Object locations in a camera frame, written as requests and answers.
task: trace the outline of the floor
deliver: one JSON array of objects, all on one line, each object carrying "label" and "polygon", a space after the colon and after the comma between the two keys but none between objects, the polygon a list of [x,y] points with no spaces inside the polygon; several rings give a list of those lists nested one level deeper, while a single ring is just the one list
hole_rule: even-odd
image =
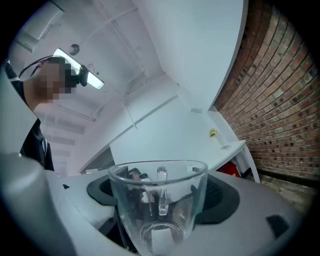
[{"label": "floor", "polygon": [[[293,204],[301,213],[308,213],[313,199],[317,194],[316,188],[291,183],[262,174],[259,174],[259,177],[262,185],[275,190],[287,201]],[[254,181],[252,173],[248,175],[246,179]]]}]

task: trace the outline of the white ceiling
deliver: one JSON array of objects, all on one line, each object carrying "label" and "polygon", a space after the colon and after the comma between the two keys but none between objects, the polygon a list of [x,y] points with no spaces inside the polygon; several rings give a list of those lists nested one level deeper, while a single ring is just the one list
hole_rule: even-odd
[{"label": "white ceiling", "polygon": [[[64,99],[38,106],[35,113],[50,142],[55,170],[66,175],[77,140],[88,126],[107,115],[106,103],[123,99],[146,81],[163,74],[157,53],[139,12],[131,0],[54,0],[65,13],[38,43],[34,54],[16,45],[9,54],[18,74],[31,62],[53,54],[56,48],[69,52],[80,45],[74,58],[104,81],[101,90],[78,86]],[[112,17],[125,13],[113,21]],[[29,68],[21,80],[28,78]]]}]

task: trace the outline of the red object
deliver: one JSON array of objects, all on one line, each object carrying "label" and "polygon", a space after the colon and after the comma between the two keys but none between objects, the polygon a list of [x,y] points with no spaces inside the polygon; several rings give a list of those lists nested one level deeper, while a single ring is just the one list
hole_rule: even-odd
[{"label": "red object", "polygon": [[227,162],[224,166],[220,167],[216,171],[240,178],[239,172],[237,170],[237,166],[233,162]]}]

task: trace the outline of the person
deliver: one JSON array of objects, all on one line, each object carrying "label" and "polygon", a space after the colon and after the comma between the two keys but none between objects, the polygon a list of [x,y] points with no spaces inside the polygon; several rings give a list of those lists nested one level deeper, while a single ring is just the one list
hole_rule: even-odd
[{"label": "person", "polygon": [[[52,56],[39,62],[31,77],[24,81],[20,81],[8,59],[5,71],[13,87],[31,111],[34,111],[39,104],[48,104],[59,99],[60,94],[70,93],[71,88],[77,85],[76,72],[61,56]],[[37,118],[20,153],[38,161],[44,169],[55,171],[51,147],[41,132],[40,124]]]}]

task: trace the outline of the brick wall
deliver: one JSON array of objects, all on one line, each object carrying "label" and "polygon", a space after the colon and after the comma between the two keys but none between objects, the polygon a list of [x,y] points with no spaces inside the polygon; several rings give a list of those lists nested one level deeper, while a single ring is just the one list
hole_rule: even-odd
[{"label": "brick wall", "polygon": [[280,11],[250,0],[234,65],[216,102],[258,169],[320,179],[320,78]]}]

